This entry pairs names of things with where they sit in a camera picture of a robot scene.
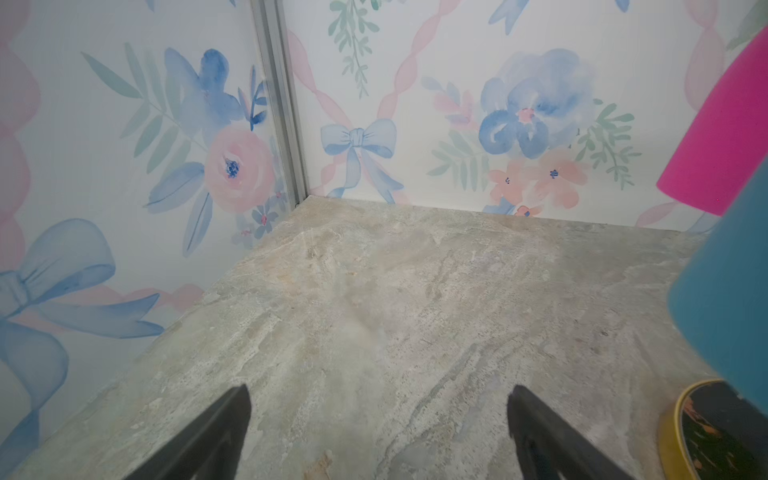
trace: small flower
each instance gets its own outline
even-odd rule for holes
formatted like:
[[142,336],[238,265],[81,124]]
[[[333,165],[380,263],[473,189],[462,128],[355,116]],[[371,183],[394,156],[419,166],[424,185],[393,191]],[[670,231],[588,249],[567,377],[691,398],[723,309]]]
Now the small flower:
[[241,214],[265,204],[275,184],[269,148],[250,131],[224,128],[208,151],[205,186],[216,205]]
[[537,166],[523,170],[523,177],[536,180],[533,193],[538,200],[551,195],[555,207],[573,208],[578,204],[578,192],[574,185],[585,185],[587,175],[584,166],[572,161],[570,156],[570,151],[564,147],[549,150],[539,159]]
[[499,202],[504,197],[510,204],[518,205],[523,201],[523,190],[528,182],[521,176],[522,162],[509,161],[507,171],[491,170],[488,179],[496,184],[491,190],[491,200]]
[[259,205],[250,213],[253,219],[259,224],[254,236],[261,238],[265,233],[272,233],[272,222],[277,219],[277,212],[270,212],[270,204]]
[[525,205],[521,205],[518,208],[518,211],[515,212],[516,217],[531,217],[533,215],[539,215],[543,208],[541,207],[533,207],[528,208]]
[[232,244],[243,244],[248,250],[253,248],[253,235],[256,233],[256,225],[246,222],[243,215],[236,215],[237,232],[232,236]]
[[202,129],[203,140],[210,145],[216,133],[243,117],[240,102],[224,93],[230,64],[220,51],[210,49],[203,54],[198,74],[186,58],[169,48],[165,51],[165,68],[184,87],[179,124],[185,134],[194,137]]

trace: watercolor flower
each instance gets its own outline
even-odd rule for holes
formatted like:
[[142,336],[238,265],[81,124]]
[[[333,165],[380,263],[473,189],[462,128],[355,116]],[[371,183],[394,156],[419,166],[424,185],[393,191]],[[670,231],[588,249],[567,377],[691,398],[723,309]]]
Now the watercolor flower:
[[480,125],[480,144],[503,154],[517,142],[527,158],[569,144],[578,128],[594,120],[592,78],[570,50],[512,55],[483,87],[481,104],[489,113]]
[[547,152],[535,167],[523,169],[523,177],[536,180],[533,193],[538,200],[551,197],[555,207],[573,208],[578,204],[578,192],[574,185],[587,183],[584,165],[570,158],[567,148],[558,148]]
[[491,200],[499,202],[505,198],[513,206],[519,205],[523,201],[523,190],[528,185],[521,175],[522,169],[522,162],[513,160],[507,164],[507,171],[491,170],[488,179],[496,184],[491,190]]
[[506,198],[502,197],[498,205],[485,205],[482,209],[484,214],[512,215],[515,211],[515,205],[510,204]]
[[250,213],[253,219],[259,224],[254,236],[261,238],[265,233],[272,233],[272,222],[277,219],[277,212],[270,212],[270,205],[260,205]]
[[224,93],[230,64],[218,50],[210,49],[203,54],[198,74],[178,51],[168,48],[165,68],[184,87],[179,124],[185,134],[194,137],[202,130],[205,144],[210,145],[222,128],[243,118],[240,102]]
[[515,212],[515,216],[516,217],[533,217],[534,215],[539,215],[542,210],[543,210],[542,207],[528,208],[525,205],[521,205],[518,208],[518,211]]
[[267,145],[253,132],[224,128],[211,144],[205,186],[222,210],[241,214],[265,204],[275,185]]
[[235,222],[237,222],[237,232],[232,236],[232,244],[246,247],[248,250],[253,248],[253,235],[256,233],[256,225],[251,222],[246,222],[243,215],[236,215]]

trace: stone floor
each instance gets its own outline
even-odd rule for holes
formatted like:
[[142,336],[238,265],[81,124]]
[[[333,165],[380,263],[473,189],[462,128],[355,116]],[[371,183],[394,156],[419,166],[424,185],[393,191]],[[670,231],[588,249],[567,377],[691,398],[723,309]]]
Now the stone floor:
[[121,478],[230,386],[238,478],[520,478],[527,385],[639,478],[712,376],[665,308],[685,233],[311,197],[13,478]]

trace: blue flower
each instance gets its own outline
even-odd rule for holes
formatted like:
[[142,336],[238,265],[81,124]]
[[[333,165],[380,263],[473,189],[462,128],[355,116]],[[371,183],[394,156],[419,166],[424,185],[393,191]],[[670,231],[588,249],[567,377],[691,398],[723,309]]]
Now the blue flower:
[[490,154],[509,152],[517,141],[528,158],[567,145],[594,120],[592,71],[573,51],[513,55],[485,82],[481,104],[489,112],[479,140]]
[[506,198],[502,197],[502,201],[498,205],[485,205],[482,211],[484,214],[512,215],[515,211],[515,205],[510,204]]
[[230,65],[218,50],[206,51],[200,61],[200,73],[178,51],[165,51],[168,74],[184,87],[179,124],[185,134],[194,137],[202,129],[203,140],[210,145],[216,134],[232,120],[243,118],[240,102],[224,93]]
[[277,212],[270,212],[270,202],[256,207],[250,215],[260,225],[253,234],[256,238],[263,237],[265,233],[272,233],[272,222],[277,219]]

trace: blue bow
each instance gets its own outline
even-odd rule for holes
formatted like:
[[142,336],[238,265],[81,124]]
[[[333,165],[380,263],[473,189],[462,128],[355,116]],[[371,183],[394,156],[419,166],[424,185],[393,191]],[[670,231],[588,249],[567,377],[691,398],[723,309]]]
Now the blue bow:
[[360,157],[371,176],[374,187],[388,204],[394,204],[393,190],[401,190],[402,184],[394,181],[368,155],[368,151],[383,158],[392,158],[395,154],[397,129],[388,118],[374,121],[368,128],[347,130],[343,125],[326,125],[320,129],[320,139],[323,150],[328,155],[338,155],[348,150],[346,155],[346,182],[343,187],[334,188],[328,193],[329,197],[341,198],[344,190],[354,188],[360,182],[360,161],[355,149],[359,149]]
[[115,265],[107,239],[93,223],[70,219],[43,232],[16,271],[0,273],[0,361],[29,394],[31,412],[0,445],[0,478],[39,443],[39,409],[67,378],[69,357],[59,341],[8,319],[34,307],[46,320],[111,338],[156,336],[163,327],[141,319],[158,294],[114,305],[71,305],[51,300],[103,283]]

